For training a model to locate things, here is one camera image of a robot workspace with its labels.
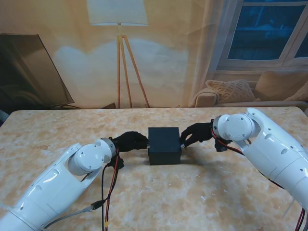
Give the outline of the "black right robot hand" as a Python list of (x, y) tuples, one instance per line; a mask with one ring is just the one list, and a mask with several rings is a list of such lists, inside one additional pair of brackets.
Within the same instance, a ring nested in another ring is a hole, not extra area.
[(187, 127), (180, 136), (180, 143), (187, 147), (196, 142), (203, 142), (211, 139), (211, 123), (195, 123)]

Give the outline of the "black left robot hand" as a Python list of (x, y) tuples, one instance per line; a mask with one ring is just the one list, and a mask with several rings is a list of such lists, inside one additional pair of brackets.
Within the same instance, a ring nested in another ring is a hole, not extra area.
[(125, 132), (111, 141), (119, 152), (147, 149), (148, 145), (148, 138), (137, 131)]

